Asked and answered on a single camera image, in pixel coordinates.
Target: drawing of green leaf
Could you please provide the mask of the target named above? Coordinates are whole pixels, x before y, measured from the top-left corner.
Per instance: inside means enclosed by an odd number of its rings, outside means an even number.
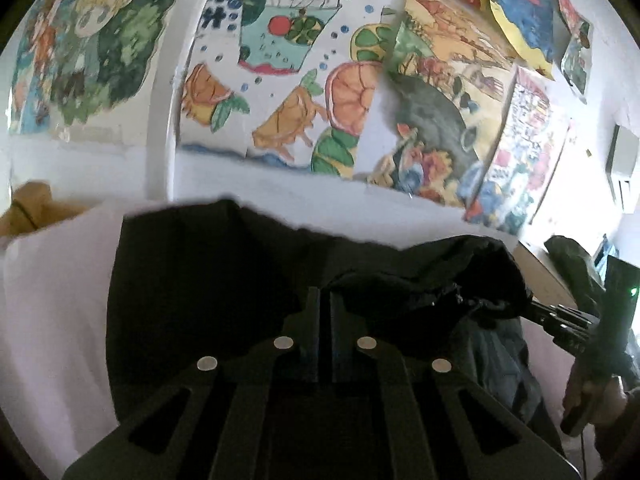
[[[340,142],[347,150],[351,148],[355,148],[358,145],[358,141],[360,137],[352,136],[342,130],[338,130],[337,128],[332,128],[331,130],[332,137]]]
[[[240,112],[241,114],[249,113],[249,103],[247,103],[246,99],[242,96],[231,94],[231,97],[228,99],[229,105],[232,110],[236,112]]]
[[[306,87],[306,91],[311,94],[312,97],[318,97],[324,93],[322,87],[316,83],[315,81],[311,83],[308,87]]]
[[[370,50],[359,50],[356,58],[358,61],[380,61],[380,56]]]
[[[368,28],[363,28],[357,35],[355,39],[356,46],[364,47],[364,46],[374,46],[378,44],[378,37],[371,32]]]
[[[246,61],[249,55],[251,54],[251,49],[246,45],[240,46],[240,59],[242,61]]]
[[[315,155],[311,157],[311,171],[313,173],[323,173],[340,176],[340,171],[335,166],[329,164],[321,156]]]
[[[344,164],[348,168],[353,166],[353,157],[348,150],[341,145],[340,142],[333,137],[325,137],[318,142],[316,146],[316,152],[320,155],[324,155],[327,158],[332,158],[341,164]]]
[[[301,79],[300,86],[309,90],[309,85],[316,82],[316,77],[318,77],[318,69],[309,70]]]
[[[376,34],[383,41],[389,41],[393,38],[391,37],[391,27],[387,27],[386,25],[380,25],[376,27]]]
[[[242,2],[241,25],[251,25],[262,14],[267,0],[240,0]]]
[[[211,117],[211,133],[215,133],[222,126],[225,125],[226,120],[229,118],[229,114],[231,113],[231,103],[230,99],[226,101],[222,101],[218,103],[216,106],[216,110],[213,112],[213,116]]]

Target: person's arm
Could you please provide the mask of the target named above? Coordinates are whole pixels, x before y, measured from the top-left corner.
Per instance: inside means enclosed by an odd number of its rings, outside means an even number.
[[[623,443],[630,440],[640,452],[640,388],[626,394],[626,406],[613,421],[595,424],[596,449],[602,461],[609,463]]]
[[[584,377],[584,370],[576,362],[562,401],[565,413],[580,405],[582,393],[595,394],[602,388],[584,381]],[[637,478],[640,467],[640,388],[626,393],[620,377],[613,377],[604,387],[600,403],[589,422],[595,427],[596,450],[604,463],[597,479]]]

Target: white wall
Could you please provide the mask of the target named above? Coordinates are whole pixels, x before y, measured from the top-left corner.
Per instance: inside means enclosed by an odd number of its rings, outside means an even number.
[[[622,215],[613,243],[620,249],[620,258],[640,267],[640,210]]]
[[[420,241],[438,233],[477,231],[460,220],[460,211],[444,210],[427,201],[371,189],[362,183],[285,174],[213,156],[180,152],[174,156],[180,82],[204,1],[177,0],[172,9],[162,47],[154,55],[158,70],[148,76],[148,104],[132,107],[134,101],[130,100],[111,112],[121,114],[123,122],[140,123],[140,117],[146,118],[146,148],[61,142],[46,135],[9,138],[6,124],[0,121],[0,150],[11,159],[14,182],[45,179],[52,183],[57,196],[85,199],[123,196],[209,200],[231,193],[293,223],[395,244]],[[572,207],[564,212],[570,221],[563,229],[564,234],[572,235],[579,225],[576,237],[590,247],[599,242],[603,233],[612,232],[620,218],[606,184],[604,161],[616,123],[640,132],[640,98],[634,93],[640,82],[640,51],[607,0],[572,2],[594,25],[588,105],[572,96],[558,70],[556,91],[578,121],[585,145],[593,153],[595,169],[576,179],[590,200],[583,211]],[[558,20],[556,31],[556,44],[562,48],[568,36]],[[20,35],[19,30],[0,57],[0,103],[8,102]],[[375,121],[372,124],[386,128],[384,124],[390,121],[385,120],[385,115],[392,113],[393,98],[392,92],[379,89],[374,101],[379,117],[370,118],[370,122]],[[558,208],[563,206],[564,192],[575,190],[562,188],[555,193]],[[534,223],[530,238],[539,242],[545,235],[546,231]]]

